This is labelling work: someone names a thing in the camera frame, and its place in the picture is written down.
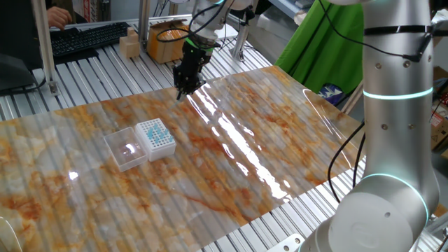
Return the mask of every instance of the keyboard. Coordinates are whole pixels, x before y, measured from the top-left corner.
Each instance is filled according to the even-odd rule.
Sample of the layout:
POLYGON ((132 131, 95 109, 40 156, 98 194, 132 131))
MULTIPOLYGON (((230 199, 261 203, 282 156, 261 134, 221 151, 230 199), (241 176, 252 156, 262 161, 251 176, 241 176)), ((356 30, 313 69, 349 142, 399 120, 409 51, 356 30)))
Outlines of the keyboard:
POLYGON ((89 48, 118 43, 120 37, 127 36, 128 27, 130 26, 126 22, 117 22, 85 31, 77 28, 52 31, 50 37, 53 56, 61 57, 89 48))

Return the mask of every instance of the person's hand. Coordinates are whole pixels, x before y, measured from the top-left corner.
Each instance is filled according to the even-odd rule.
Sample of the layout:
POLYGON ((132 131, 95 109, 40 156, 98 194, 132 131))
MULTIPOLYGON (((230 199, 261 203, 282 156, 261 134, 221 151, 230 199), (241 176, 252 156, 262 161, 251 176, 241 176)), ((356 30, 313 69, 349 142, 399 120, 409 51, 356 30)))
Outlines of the person's hand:
POLYGON ((51 7, 47 10, 48 27, 57 27, 64 31, 64 27, 71 23, 71 15, 67 10, 51 7))

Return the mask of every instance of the marble-patterned sheet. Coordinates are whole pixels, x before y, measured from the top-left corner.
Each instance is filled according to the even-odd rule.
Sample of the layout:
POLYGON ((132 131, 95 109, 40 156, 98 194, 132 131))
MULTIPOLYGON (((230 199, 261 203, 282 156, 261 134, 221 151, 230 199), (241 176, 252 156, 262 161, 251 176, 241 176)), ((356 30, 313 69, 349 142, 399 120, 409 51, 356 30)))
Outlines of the marble-patterned sheet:
MULTIPOLYGON (((170 88, 0 122, 0 246, 196 251, 324 182, 358 126, 275 66, 175 97, 170 88), (175 154, 119 172, 103 136, 154 118, 175 154)), ((347 146, 333 175, 356 151, 347 146)))

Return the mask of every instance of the green curtain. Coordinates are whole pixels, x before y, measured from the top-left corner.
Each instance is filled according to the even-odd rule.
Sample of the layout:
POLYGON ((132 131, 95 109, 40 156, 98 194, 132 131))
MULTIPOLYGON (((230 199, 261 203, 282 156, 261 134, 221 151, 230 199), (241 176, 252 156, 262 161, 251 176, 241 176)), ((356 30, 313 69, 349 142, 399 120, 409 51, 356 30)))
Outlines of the green curtain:
MULTIPOLYGON (((339 33, 356 41, 363 40, 360 4, 337 6, 326 0, 322 2, 339 33)), ((338 36, 319 0, 315 0, 275 64, 315 93, 324 84, 331 83, 348 94, 363 79, 362 56, 363 47, 338 36)))

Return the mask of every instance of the pipette tip box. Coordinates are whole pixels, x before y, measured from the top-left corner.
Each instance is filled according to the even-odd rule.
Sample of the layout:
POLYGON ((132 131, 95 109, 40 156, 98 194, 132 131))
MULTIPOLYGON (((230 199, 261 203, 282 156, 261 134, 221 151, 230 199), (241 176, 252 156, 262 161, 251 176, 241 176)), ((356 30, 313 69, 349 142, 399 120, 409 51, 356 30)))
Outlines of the pipette tip box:
POLYGON ((135 131, 142 139, 151 162, 173 155, 176 151, 174 137, 159 118, 138 123, 135 131))

